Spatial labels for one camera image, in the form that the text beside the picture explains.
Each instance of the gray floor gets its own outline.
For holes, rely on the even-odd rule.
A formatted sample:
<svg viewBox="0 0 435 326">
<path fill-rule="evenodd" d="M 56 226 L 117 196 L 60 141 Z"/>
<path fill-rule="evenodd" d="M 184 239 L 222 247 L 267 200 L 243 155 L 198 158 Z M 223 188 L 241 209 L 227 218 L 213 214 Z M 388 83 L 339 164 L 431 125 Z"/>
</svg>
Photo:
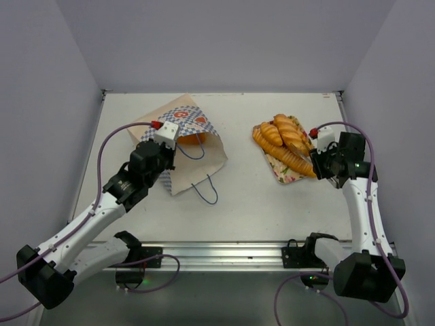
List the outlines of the gray floor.
<svg viewBox="0 0 435 326">
<path fill-rule="evenodd" d="M 102 272 L 82 283 L 59 307 L 46 310 L 41 326 L 52 325 L 276 325 L 273 298 L 289 272 L 184 272 L 170 287 L 138 295 L 116 291 L 113 272 Z M 170 275 L 149 272 L 143 288 L 161 284 Z M 341 311 L 327 298 L 289 282 L 279 296 L 283 325 L 344 325 Z M 403 325 L 368 302 L 339 298 L 350 325 Z M 387 306 L 396 310 L 396 300 Z"/>
</svg>

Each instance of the orange object inside bag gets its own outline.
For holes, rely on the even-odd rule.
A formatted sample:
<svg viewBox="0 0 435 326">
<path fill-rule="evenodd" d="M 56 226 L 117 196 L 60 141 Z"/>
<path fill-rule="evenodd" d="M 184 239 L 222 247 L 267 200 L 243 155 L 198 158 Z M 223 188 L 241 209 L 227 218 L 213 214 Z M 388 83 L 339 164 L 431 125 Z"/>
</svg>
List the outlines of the orange object inside bag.
<svg viewBox="0 0 435 326">
<path fill-rule="evenodd" d="M 206 138 L 207 136 L 205 132 L 200 132 L 198 134 L 189 134 L 188 136 L 178 137 L 177 143 L 181 145 L 199 145 L 199 141 L 203 144 Z"/>
</svg>

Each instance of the robotic arm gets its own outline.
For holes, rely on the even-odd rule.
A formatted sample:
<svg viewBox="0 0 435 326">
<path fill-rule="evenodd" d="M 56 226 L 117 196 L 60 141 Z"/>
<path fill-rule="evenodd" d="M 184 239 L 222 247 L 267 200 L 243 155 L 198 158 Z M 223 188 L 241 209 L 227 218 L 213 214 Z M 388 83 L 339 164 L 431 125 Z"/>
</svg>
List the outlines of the robotic arm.
<svg viewBox="0 0 435 326">
<path fill-rule="evenodd" d="M 402 259 L 393 256 L 383 230 L 377 196 L 377 173 L 373 173 L 371 193 L 367 194 L 370 162 L 364 161 L 366 139 L 342 132 L 338 143 L 330 127 L 312 130 L 317 148 L 311 150 L 313 170 L 320 179 L 329 179 L 342 189 L 351 219 L 352 254 L 348 256 L 338 239 L 328 234 L 311 234 L 305 242 L 305 255 L 320 259 L 333 271 L 337 295 L 374 302 L 387 302 L 396 289 L 396 282 L 387 268 L 379 247 L 386 254 L 399 279 L 405 273 Z M 370 227 L 368 200 L 377 238 Z"/>
<path fill-rule="evenodd" d="M 36 249 L 24 246 L 17 253 L 17 266 L 23 267 L 37 259 L 39 253 L 50 251 L 45 257 L 18 274 L 18 280 L 47 308 L 62 303 L 75 285 L 108 266 L 122 263 L 128 256 L 137 254 L 141 243 L 128 232 L 117 233 L 111 240 L 94 249 L 86 246 L 109 224 L 129 212 L 148 195 L 148 190 L 166 169 L 173 170 L 179 126 L 165 122 L 154 140 L 140 142 L 131 153 L 130 160 L 121 166 L 116 175 L 103 186 L 98 207 L 92 203 L 58 234 L 41 243 Z M 72 236 L 57 247 L 85 221 Z"/>
</svg>

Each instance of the croissant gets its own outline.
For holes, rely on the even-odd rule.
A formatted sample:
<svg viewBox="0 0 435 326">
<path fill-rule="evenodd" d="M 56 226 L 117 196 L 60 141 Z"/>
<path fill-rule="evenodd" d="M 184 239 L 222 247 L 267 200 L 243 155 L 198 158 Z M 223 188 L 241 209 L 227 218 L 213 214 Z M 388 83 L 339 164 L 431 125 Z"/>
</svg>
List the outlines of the croissant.
<svg viewBox="0 0 435 326">
<path fill-rule="evenodd" d="M 279 134 L 278 128 L 267 122 L 263 122 L 260 126 L 261 135 L 272 145 L 282 146 L 283 140 Z"/>
<path fill-rule="evenodd" d="M 305 136 L 293 120 L 284 114 L 278 114 L 273 118 L 273 124 L 278 128 L 279 134 L 287 147 L 291 148 L 290 144 L 293 144 L 305 156 L 308 156 L 309 152 L 304 142 Z"/>
<path fill-rule="evenodd" d="M 254 141 L 259 144 L 261 148 L 267 153 L 272 155 L 274 158 L 282 161 L 285 165 L 291 168 L 293 171 L 300 173 L 302 175 L 306 175 L 311 178 L 316 178 L 315 173 L 313 172 L 313 167 L 305 162 L 299 156 L 294 155 L 291 151 L 289 151 L 285 147 L 274 146 L 269 143 L 262 135 L 258 128 L 255 128 L 252 132 L 252 138 Z"/>
</svg>

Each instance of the red logo on bag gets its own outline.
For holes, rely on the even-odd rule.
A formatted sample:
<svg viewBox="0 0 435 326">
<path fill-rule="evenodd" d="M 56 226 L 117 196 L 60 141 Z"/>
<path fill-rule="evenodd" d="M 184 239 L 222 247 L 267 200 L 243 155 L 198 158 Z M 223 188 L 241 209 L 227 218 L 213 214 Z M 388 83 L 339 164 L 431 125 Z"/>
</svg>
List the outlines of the red logo on bag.
<svg viewBox="0 0 435 326">
<path fill-rule="evenodd" d="M 174 117 L 187 117 L 189 115 L 186 111 L 178 111 L 174 113 Z"/>
<path fill-rule="evenodd" d="M 207 121 L 206 121 L 206 119 L 205 119 L 204 117 L 198 117 L 198 118 L 195 119 L 195 121 L 196 121 L 196 122 L 202 122 L 202 123 L 204 123 L 204 124 L 207 123 Z"/>
</svg>

